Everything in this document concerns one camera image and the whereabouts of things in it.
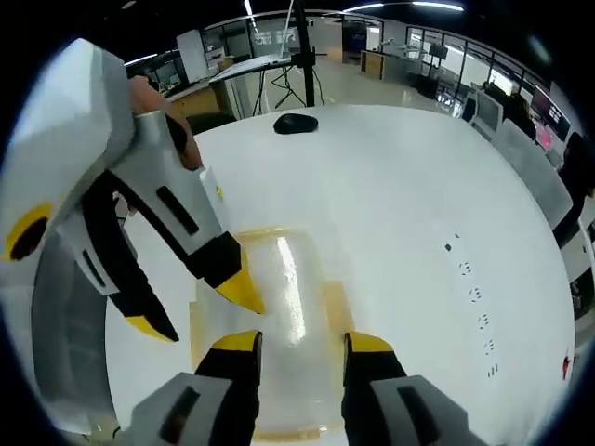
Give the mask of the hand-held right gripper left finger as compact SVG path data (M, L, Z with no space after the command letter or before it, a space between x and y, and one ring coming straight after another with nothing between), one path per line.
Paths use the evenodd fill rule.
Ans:
M249 445L259 413L262 332L221 337L132 412L121 445Z

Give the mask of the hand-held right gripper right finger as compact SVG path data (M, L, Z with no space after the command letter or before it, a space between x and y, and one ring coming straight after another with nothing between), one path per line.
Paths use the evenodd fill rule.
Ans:
M429 380L408 375L392 346L344 335L341 415L349 445L473 445L467 412Z

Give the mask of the person's left hand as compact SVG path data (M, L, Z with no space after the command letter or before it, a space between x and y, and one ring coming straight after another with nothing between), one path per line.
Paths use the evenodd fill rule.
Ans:
M186 118L173 105L155 90L144 76L134 76L129 80L130 105L135 114L163 112L170 127L182 165L188 170L203 166L201 153L194 140L192 129Z

